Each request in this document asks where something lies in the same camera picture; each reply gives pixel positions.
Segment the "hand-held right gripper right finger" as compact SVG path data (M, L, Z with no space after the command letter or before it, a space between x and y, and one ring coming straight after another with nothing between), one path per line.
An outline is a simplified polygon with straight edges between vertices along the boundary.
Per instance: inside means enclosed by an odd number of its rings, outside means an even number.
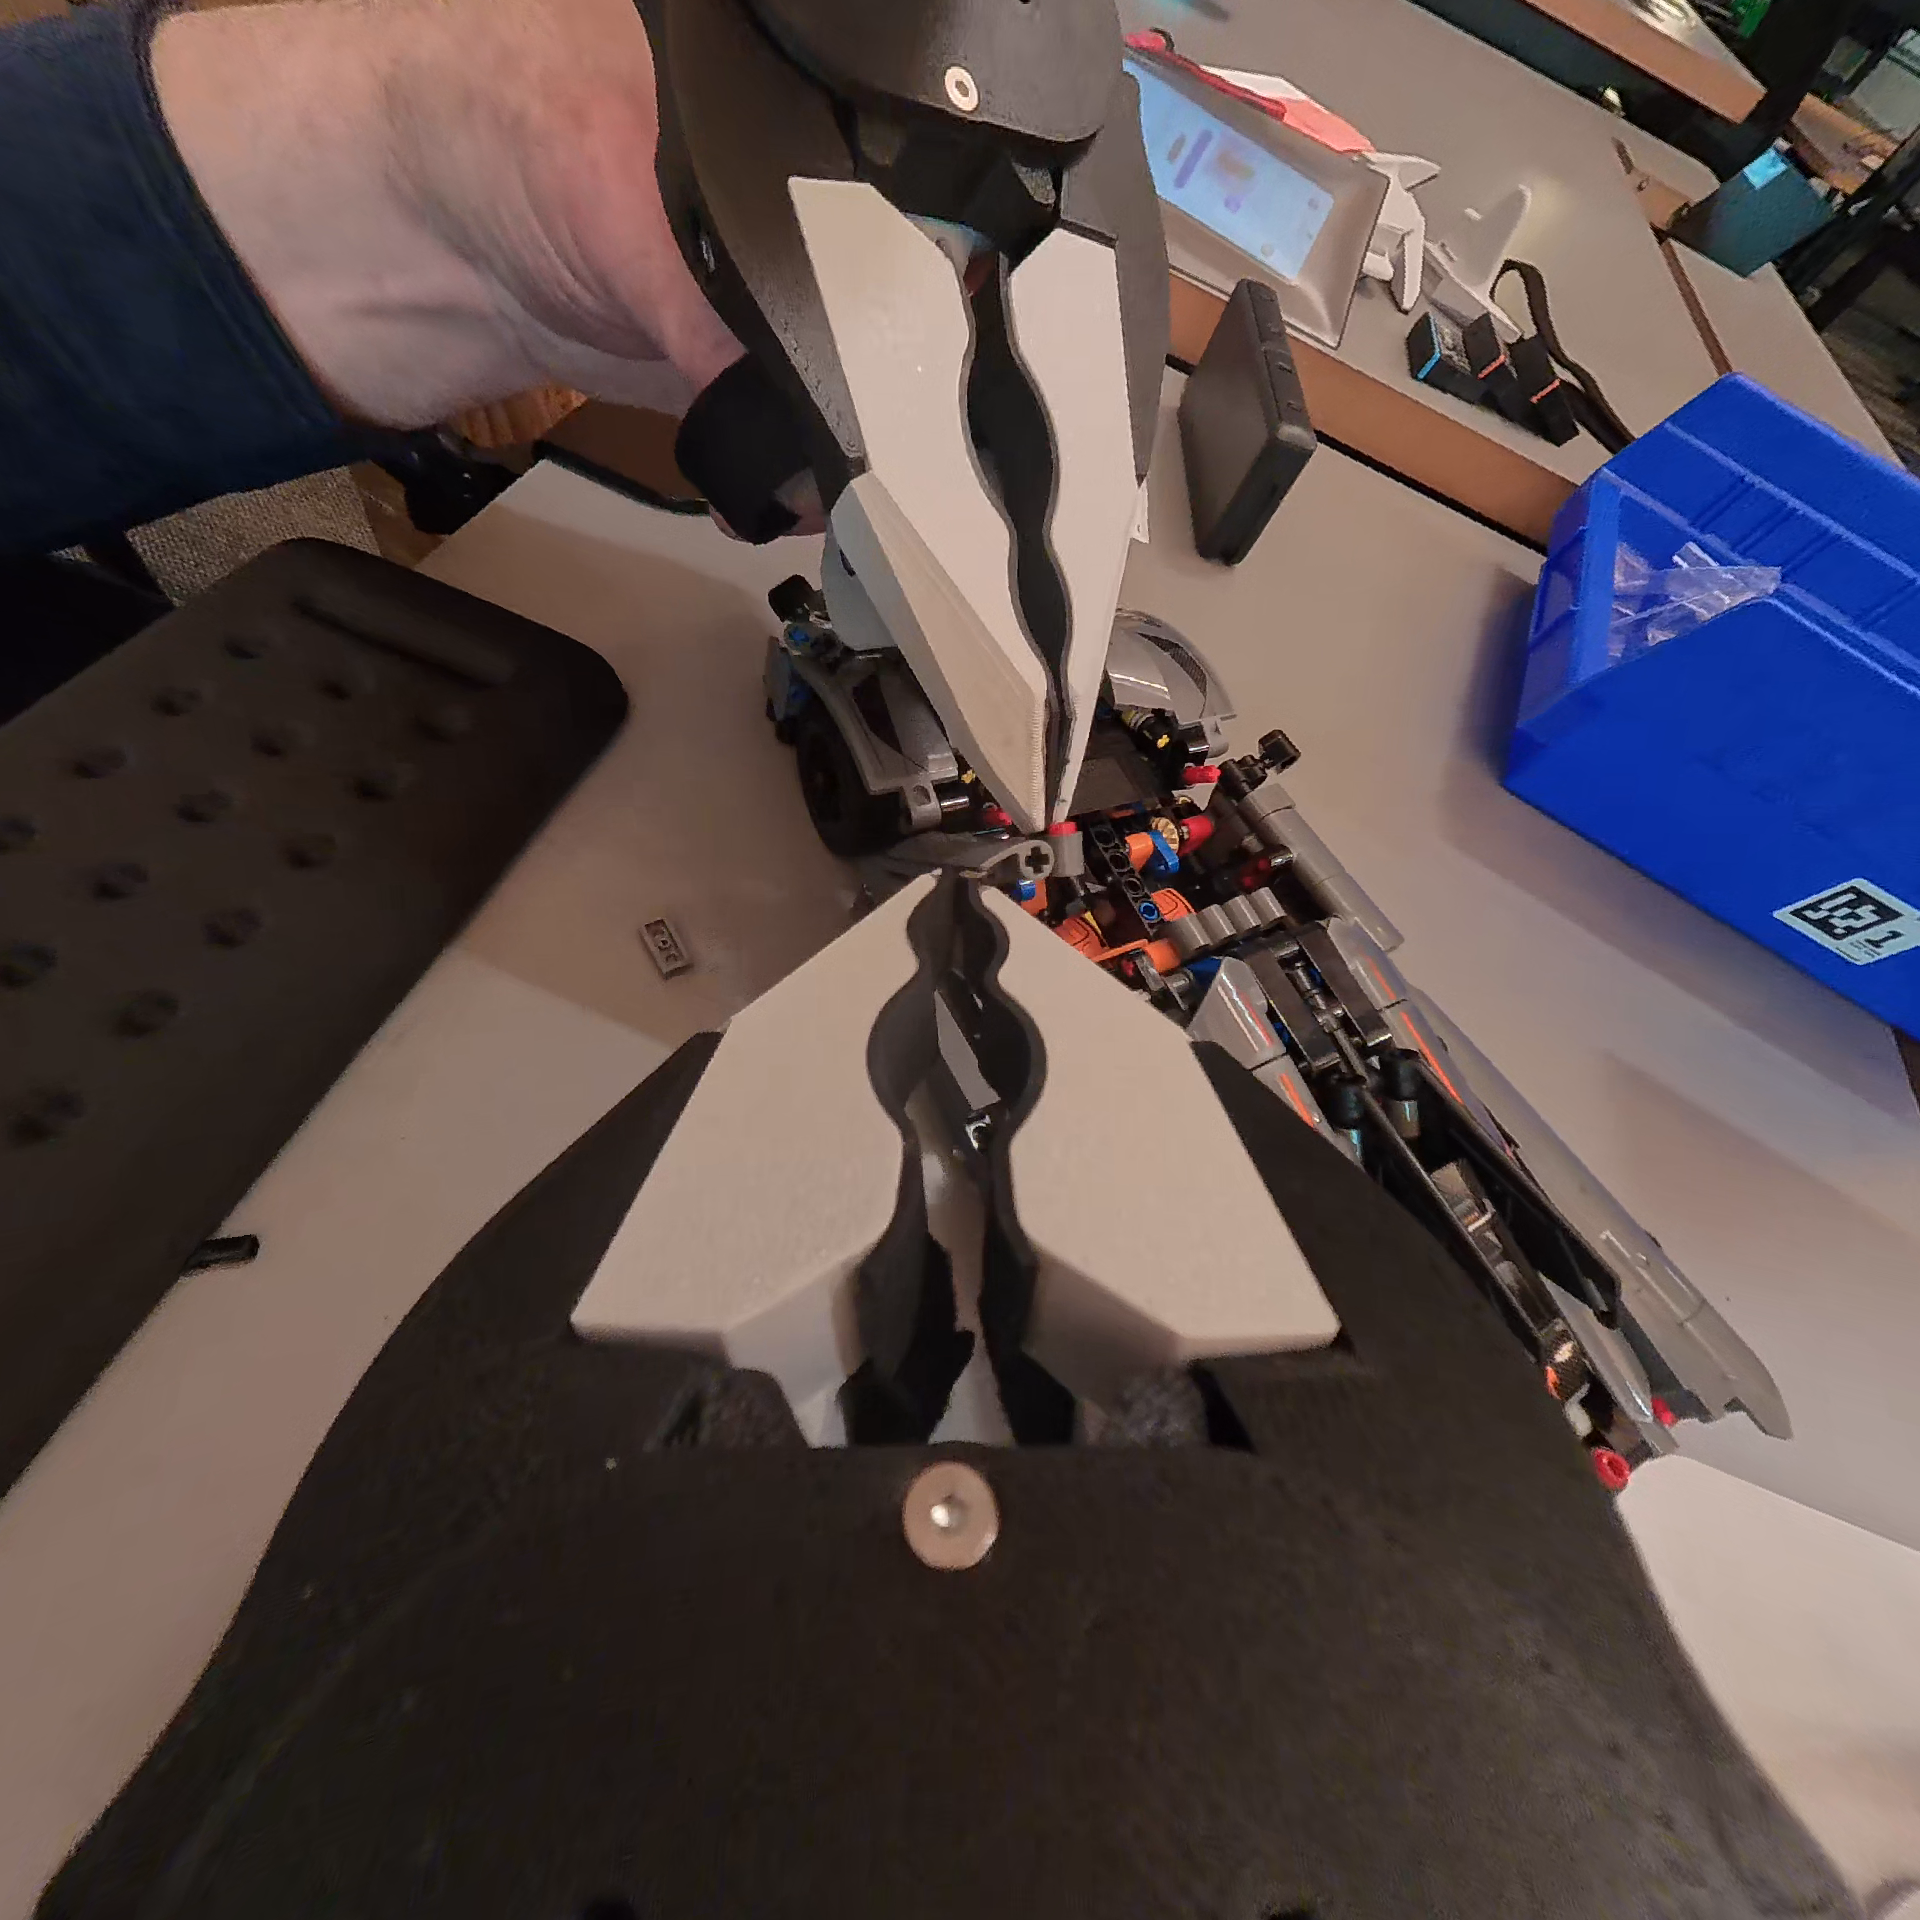
M1145 1376L1327 1352L1338 1318L1207 1069L1236 1066L975 889L989 1142L979 1323L1010 1431L1068 1445Z

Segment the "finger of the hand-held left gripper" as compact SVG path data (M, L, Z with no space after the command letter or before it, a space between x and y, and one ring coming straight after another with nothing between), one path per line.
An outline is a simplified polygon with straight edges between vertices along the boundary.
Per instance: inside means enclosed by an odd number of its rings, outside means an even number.
M1019 830L1044 830L1048 678L1012 594L1012 540L964 419L972 321L946 251L858 181L791 181L861 441L832 543Z
M1043 666L1037 824L1075 798L1135 522L1115 251L1053 229L1003 270L1003 507Z

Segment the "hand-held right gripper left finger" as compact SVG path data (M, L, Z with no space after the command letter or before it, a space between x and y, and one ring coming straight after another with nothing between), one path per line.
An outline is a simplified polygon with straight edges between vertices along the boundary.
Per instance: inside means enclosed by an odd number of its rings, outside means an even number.
M846 1435L926 1442L955 1381L909 1101L935 1055L954 878L914 878L730 1017L572 1326L840 1399Z

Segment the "grey orange lego car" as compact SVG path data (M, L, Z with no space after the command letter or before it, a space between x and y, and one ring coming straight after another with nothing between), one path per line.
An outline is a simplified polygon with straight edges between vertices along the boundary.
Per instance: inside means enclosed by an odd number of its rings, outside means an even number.
M1037 839L872 617L840 626L802 575L766 602L766 721L872 903L964 870L1246 1069L1475 1281L1614 1496L1680 1425L1791 1438L1767 1361L1410 986L1400 930L1283 789L1289 734L1230 756L1235 699L1168 621L1115 611L1068 820Z

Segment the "person's left forearm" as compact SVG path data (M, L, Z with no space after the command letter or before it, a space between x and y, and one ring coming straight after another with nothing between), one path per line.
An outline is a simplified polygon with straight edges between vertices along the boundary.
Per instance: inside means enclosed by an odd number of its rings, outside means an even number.
M4 30L4 559L362 461L165 132L163 3Z

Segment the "person's left hand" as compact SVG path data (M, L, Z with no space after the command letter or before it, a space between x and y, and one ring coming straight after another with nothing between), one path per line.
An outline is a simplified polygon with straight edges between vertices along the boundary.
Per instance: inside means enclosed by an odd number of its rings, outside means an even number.
M258 3L153 32L165 132L315 385L423 428L557 385L692 391L740 343L657 182L633 3Z

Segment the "black power bank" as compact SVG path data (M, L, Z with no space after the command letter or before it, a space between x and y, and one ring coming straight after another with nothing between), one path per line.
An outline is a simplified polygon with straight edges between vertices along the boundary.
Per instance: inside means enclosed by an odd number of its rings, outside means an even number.
M1266 280L1235 284L1176 419L1196 552L1241 564L1317 453L1283 307Z

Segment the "smartphone in clear pouch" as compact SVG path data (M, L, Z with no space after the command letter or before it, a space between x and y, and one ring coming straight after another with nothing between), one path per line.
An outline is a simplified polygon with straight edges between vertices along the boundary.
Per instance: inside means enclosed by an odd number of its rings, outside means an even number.
M1387 196L1364 136L1289 84L1222 80L1162 48L1133 46L1123 69L1138 84L1168 264L1222 293L1269 284L1285 328L1334 349Z

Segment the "white gadget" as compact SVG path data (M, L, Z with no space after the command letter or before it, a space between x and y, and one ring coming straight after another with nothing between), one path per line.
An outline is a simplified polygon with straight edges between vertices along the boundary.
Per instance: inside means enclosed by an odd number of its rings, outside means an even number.
M1441 167L1404 153L1358 153L1383 181L1383 200L1363 255L1363 275L1377 280L1397 311L1417 298L1452 324L1491 321L1501 339L1518 337L1513 318L1491 301L1496 277L1531 208L1531 187L1518 182L1487 208L1428 214L1417 189Z

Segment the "black orange gadget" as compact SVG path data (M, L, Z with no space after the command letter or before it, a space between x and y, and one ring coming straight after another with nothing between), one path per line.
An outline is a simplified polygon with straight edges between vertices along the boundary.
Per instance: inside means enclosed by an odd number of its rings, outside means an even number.
M1501 277L1518 277L1526 324L1513 324L1488 298L1468 318L1431 298L1404 337L1410 378L1496 413L1544 446L1591 439L1605 453L1618 453L1636 432L1560 343L1544 275L1523 257L1504 257L1496 270L1496 280Z

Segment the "blue storage bin white tag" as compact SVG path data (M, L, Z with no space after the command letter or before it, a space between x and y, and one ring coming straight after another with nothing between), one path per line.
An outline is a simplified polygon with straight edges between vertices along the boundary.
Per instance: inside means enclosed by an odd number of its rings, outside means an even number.
M1720 376L1556 509L1501 784L1918 1037L1918 476Z

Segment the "teal box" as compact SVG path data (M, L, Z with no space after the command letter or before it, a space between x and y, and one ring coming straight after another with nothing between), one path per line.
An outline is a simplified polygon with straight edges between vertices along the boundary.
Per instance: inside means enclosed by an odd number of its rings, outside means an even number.
M1788 145L1777 140L1713 193L1680 207L1664 226L1664 239L1749 277L1811 239L1834 207L1829 182L1811 177Z

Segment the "white book stand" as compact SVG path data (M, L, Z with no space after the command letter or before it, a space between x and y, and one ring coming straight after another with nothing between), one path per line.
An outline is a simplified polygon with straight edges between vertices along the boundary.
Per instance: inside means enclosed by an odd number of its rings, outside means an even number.
M1871 1918L1918 1918L1918 1553L1679 1456L1617 1511L1748 1754Z

